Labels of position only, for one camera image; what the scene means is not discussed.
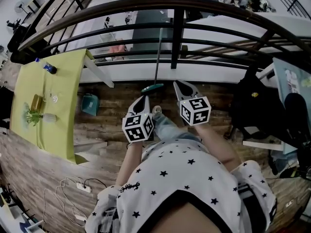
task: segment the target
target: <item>person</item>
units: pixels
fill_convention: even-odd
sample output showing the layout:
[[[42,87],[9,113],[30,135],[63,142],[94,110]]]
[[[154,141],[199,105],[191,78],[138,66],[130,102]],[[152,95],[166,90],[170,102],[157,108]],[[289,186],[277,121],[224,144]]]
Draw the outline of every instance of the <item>person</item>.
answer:
[[[262,10],[267,10],[267,6],[268,6],[268,0],[261,0],[260,1],[260,7]]]
[[[160,106],[152,113],[160,142],[145,150],[142,142],[129,145],[115,185],[97,196],[86,233],[250,233],[251,215],[263,216],[257,227],[266,231],[276,197],[258,163],[242,163],[208,123],[194,126],[200,140]],[[257,198],[252,213],[242,198],[250,196]]]

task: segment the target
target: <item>black star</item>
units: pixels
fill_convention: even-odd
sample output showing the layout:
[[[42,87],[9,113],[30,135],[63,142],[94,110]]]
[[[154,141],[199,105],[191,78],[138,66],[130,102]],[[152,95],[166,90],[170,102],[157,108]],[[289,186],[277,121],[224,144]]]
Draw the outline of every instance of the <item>black star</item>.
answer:
[[[188,163],[187,164],[191,164],[194,163],[195,161],[192,159],[192,160],[188,160]]]
[[[212,199],[212,204],[218,203],[217,199]]]
[[[139,212],[134,212],[134,214],[132,216],[138,218],[140,215],[139,215]]]
[[[163,177],[165,177],[165,175],[167,175],[168,173],[166,172],[166,171],[164,171],[164,172],[162,172],[161,171],[161,174],[160,175],[162,175]]]

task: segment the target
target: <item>table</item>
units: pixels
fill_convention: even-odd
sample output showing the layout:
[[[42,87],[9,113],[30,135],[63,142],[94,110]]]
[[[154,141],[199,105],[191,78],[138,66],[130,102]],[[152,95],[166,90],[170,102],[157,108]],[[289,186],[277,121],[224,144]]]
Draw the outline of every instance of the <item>table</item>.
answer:
[[[76,153],[92,148],[93,144],[76,146],[77,148],[73,145],[74,113],[83,67],[89,68],[109,87],[114,87],[109,75],[102,72],[91,58],[86,49],[47,57],[44,60],[57,68],[54,75],[36,62],[24,65],[19,72],[14,91],[10,129],[49,153],[76,164],[86,162],[86,159]],[[22,120],[24,104],[31,106],[35,94],[44,98],[40,112],[56,115],[55,123],[40,120],[36,126],[31,123],[26,127]],[[96,145],[106,146],[106,142]]]
[[[302,85],[303,81],[306,79],[311,79],[311,74],[276,58],[273,58],[273,63],[269,65],[265,70],[259,73],[257,77],[259,79],[263,79],[264,77],[268,76],[270,73],[274,72],[276,75],[276,83],[278,88],[278,94],[281,102],[284,104],[286,96],[292,93],[292,90],[289,86],[287,74],[288,72],[292,72],[295,76],[295,80],[293,81],[295,86],[295,92],[299,93],[306,101],[308,114],[309,114],[309,129],[311,129],[311,87],[307,87]],[[266,143],[259,143],[259,142],[250,142],[250,141],[243,141],[243,145],[256,147],[256,148],[263,148],[269,150],[278,150],[283,151],[284,154],[290,153],[295,151],[297,148],[293,146],[281,142],[281,144],[266,144]]]

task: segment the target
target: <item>wooden floor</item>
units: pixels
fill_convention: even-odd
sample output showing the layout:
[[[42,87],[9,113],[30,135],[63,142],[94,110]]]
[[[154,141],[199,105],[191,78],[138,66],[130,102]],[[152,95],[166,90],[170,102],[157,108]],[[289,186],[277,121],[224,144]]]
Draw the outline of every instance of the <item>wooden floor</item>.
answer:
[[[66,176],[76,176],[83,179],[97,178],[106,185],[112,185],[122,164],[126,152],[126,139],[121,130],[121,119],[135,98],[140,96],[140,90],[149,83],[120,84],[114,89],[107,86],[81,86],[78,94],[74,125],[74,143],[108,141],[108,147],[100,151],[100,156],[82,153],[91,160],[88,163],[74,165],[58,157],[52,156],[24,139],[8,132],[0,135],[2,177],[11,184],[15,193],[23,202],[29,214],[42,218],[43,191],[45,188],[54,191],[59,181]],[[229,104],[232,100],[234,86],[198,84],[199,90],[208,97],[212,105],[210,124],[220,134],[230,129],[231,119],[228,115]],[[92,93],[100,98],[98,116],[93,117],[80,111],[80,102],[84,93]],[[184,126],[178,115],[173,84],[166,84],[166,92],[150,96],[151,106],[159,104],[163,113],[171,118],[179,127],[193,132],[191,127]],[[267,151],[249,148],[241,145],[242,136],[239,132],[233,138],[232,145],[243,160],[253,159],[262,167],[266,178],[274,178],[268,166]],[[269,185],[278,199],[278,211],[269,232],[276,232],[283,225],[291,222],[298,208],[304,206],[309,198],[310,184],[301,179],[268,180]],[[64,192],[68,198],[86,215],[89,215],[96,204],[97,193],[104,188],[97,181],[90,181],[92,192],[86,193],[69,183]],[[289,208],[285,204],[293,200]],[[71,217],[71,206],[65,203],[65,211]],[[46,193],[45,228],[52,233],[84,232],[83,228],[72,224],[63,214],[55,197]]]

